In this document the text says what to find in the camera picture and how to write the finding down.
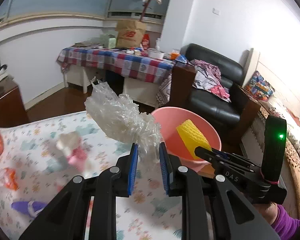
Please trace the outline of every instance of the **human hand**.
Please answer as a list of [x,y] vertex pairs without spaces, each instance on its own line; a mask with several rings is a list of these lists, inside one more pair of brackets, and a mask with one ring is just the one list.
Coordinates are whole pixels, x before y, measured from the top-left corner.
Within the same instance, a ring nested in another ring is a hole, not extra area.
[[263,216],[263,218],[272,225],[277,219],[277,204],[253,204],[254,208]]

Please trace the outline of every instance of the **checkered tablecloth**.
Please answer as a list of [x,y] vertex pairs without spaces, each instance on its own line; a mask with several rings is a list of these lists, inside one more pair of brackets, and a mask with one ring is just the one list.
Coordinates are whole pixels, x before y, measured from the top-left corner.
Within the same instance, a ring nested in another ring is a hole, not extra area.
[[171,73],[173,62],[127,54],[117,49],[69,47],[61,51],[58,61],[63,71],[71,64],[111,70],[123,77],[161,84]]

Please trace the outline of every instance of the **purple sleeve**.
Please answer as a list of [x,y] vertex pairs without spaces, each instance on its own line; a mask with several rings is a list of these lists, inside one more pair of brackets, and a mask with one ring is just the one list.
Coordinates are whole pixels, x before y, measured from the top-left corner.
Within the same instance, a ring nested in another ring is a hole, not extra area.
[[280,236],[281,240],[288,240],[293,236],[300,225],[300,220],[291,218],[282,205],[277,205],[277,218],[272,228]]

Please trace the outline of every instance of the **white wall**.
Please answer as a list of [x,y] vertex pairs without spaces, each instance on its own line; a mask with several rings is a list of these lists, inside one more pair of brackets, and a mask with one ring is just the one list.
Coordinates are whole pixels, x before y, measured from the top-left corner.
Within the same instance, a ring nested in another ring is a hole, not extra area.
[[0,45],[0,62],[19,84],[24,103],[63,82],[59,52],[75,42],[98,37],[101,29],[59,29],[32,33]]
[[[0,30],[0,63],[7,64],[26,104],[63,82],[56,61],[63,48],[99,37],[115,26],[115,20],[80,18],[41,19],[11,25]],[[147,33],[154,39],[161,30],[159,24],[148,24]]]
[[300,9],[293,0],[194,0],[183,46],[189,43],[242,65],[244,52],[256,48],[300,98]]
[[171,52],[182,47],[194,1],[170,0],[161,34],[162,51]]

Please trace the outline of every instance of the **purple toy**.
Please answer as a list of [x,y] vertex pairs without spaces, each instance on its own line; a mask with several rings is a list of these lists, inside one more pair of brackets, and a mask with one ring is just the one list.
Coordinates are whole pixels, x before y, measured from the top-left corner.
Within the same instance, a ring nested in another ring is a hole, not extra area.
[[15,201],[11,204],[11,208],[18,212],[29,215],[35,218],[44,208],[47,206],[46,203],[39,201]]

